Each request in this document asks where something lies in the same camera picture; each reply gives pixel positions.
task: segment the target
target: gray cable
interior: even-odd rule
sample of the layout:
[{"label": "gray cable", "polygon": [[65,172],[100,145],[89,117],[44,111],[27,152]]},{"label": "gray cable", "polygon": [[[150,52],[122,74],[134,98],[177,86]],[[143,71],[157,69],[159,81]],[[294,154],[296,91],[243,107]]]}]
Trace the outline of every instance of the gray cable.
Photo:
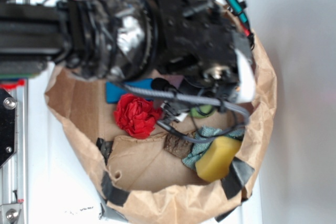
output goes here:
[{"label": "gray cable", "polygon": [[197,140],[197,139],[194,139],[192,137],[189,137],[179,131],[177,131],[176,129],[174,129],[173,127],[171,127],[169,124],[166,124],[164,123],[163,121],[159,120],[156,122],[158,126],[160,126],[161,128],[163,128],[164,130],[168,131],[169,133],[177,136],[178,138],[180,139],[183,139],[183,140],[186,140],[188,142],[192,142],[194,144],[205,144],[205,143],[210,143],[212,142],[213,140],[215,140],[217,137],[221,136],[221,135],[225,135],[225,134],[228,134],[229,132],[233,131],[233,130],[236,130],[240,127],[243,127],[244,125],[243,124],[239,124],[239,125],[235,125],[233,127],[230,127],[230,128],[227,128],[221,132],[219,132],[216,136],[210,136],[208,137],[207,139],[205,140]]},{"label": "gray cable", "polygon": [[212,106],[222,106],[224,105],[227,109],[232,110],[241,114],[244,117],[244,124],[247,125],[249,123],[249,112],[234,103],[224,101],[223,104],[221,100],[216,98],[210,97],[198,97],[195,95],[187,95],[187,94],[180,94],[180,93],[173,93],[167,91],[159,91],[159,90],[150,90],[150,89],[142,89],[133,87],[127,84],[118,84],[121,88],[125,89],[127,92],[133,93],[139,97],[144,98],[154,98],[154,99],[163,99],[168,101],[180,101],[187,104],[207,104]]}]

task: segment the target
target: black bracket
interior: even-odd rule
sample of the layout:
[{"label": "black bracket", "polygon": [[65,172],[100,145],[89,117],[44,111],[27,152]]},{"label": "black bracket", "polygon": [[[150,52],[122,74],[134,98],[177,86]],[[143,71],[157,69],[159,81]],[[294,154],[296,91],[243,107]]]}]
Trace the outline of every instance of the black bracket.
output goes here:
[{"label": "black bracket", "polygon": [[15,99],[0,89],[0,168],[16,152],[15,108]]}]

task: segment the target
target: white wall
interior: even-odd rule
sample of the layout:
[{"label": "white wall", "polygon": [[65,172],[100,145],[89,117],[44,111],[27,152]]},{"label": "white wall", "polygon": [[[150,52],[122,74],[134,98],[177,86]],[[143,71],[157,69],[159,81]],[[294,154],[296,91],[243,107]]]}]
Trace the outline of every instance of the white wall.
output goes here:
[{"label": "white wall", "polygon": [[335,223],[336,0],[247,0],[278,75],[264,224]]}]

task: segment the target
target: red part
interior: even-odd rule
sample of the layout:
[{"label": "red part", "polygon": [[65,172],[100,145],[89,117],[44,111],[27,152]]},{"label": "red part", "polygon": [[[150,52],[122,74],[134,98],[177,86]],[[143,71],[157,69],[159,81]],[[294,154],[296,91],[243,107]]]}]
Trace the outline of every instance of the red part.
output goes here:
[{"label": "red part", "polygon": [[17,82],[13,83],[0,83],[0,88],[6,90],[16,89],[17,87],[22,87],[25,85],[25,80],[18,80]]},{"label": "red part", "polygon": [[249,29],[247,29],[242,22],[240,22],[240,24],[241,24],[241,26],[244,30],[244,34],[246,35],[246,37],[248,37],[251,34],[251,31]]}]

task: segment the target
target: teal cloth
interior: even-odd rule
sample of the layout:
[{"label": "teal cloth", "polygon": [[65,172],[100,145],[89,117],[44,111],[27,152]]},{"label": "teal cloth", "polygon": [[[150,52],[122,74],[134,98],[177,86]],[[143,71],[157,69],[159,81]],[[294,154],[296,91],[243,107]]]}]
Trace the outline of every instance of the teal cloth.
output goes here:
[{"label": "teal cloth", "polygon": [[[222,131],[221,129],[216,129],[216,128],[212,128],[208,126],[204,126],[199,130],[200,134],[206,137],[211,137],[213,135],[218,134],[221,131]],[[244,133],[245,133],[244,129],[237,129],[235,131],[232,131],[226,134],[225,136],[231,137],[237,140],[243,140]],[[196,132],[195,139],[205,140],[205,138],[201,137],[198,134],[198,132]],[[205,153],[209,149],[211,144],[212,142],[205,143],[205,144],[194,144],[193,149],[191,150],[189,155],[186,158],[182,159],[182,163],[185,166],[189,167],[190,169],[196,170],[195,163],[201,159],[203,153]]]}]

